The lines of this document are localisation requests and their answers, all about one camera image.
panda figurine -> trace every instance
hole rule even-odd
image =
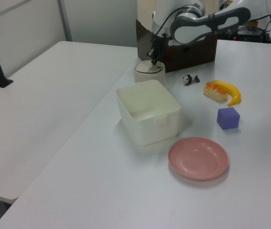
[[[199,80],[199,78],[198,78],[197,75],[194,77],[194,81],[197,82],[197,83],[200,82],[200,80]],[[184,82],[184,86],[190,85],[191,82],[192,82],[191,75],[186,75],[186,77],[183,77],[183,82]]]

white cup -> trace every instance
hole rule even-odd
[[[162,62],[152,64],[151,61],[142,61],[134,69],[134,81],[144,82],[157,80],[163,86],[165,84],[165,65]]]

brown box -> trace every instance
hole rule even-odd
[[[151,36],[152,32],[136,20],[137,52],[142,61],[149,60],[147,53],[152,47]],[[217,38],[217,35],[208,36],[192,45],[168,46],[166,44],[166,50],[159,61],[165,64],[167,73],[213,62],[216,56]]]

pink plate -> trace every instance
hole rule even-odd
[[[187,137],[174,143],[168,160],[182,176],[193,180],[209,180],[223,173],[228,165],[225,150],[202,137]]]

toy banana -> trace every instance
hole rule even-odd
[[[224,81],[221,81],[221,80],[214,80],[212,81],[213,83],[223,87],[227,92],[228,94],[231,95],[232,99],[231,101],[227,104],[227,106],[233,106],[234,104],[237,104],[240,102],[241,100],[241,94],[238,90],[237,87],[235,87],[234,85],[230,84],[230,83],[227,83],[227,82],[224,82]]]

